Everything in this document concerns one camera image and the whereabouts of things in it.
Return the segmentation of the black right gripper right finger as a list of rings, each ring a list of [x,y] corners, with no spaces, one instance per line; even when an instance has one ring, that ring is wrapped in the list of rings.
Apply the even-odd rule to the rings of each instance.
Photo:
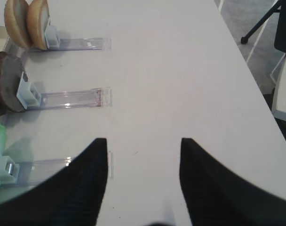
[[[286,226],[286,201],[241,178],[182,138],[179,179],[194,226]]]

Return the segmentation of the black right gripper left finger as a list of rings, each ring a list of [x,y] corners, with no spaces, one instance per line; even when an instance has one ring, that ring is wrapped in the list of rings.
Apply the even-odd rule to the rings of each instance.
[[[108,180],[107,140],[95,139],[67,167],[0,204],[0,226],[94,226]]]

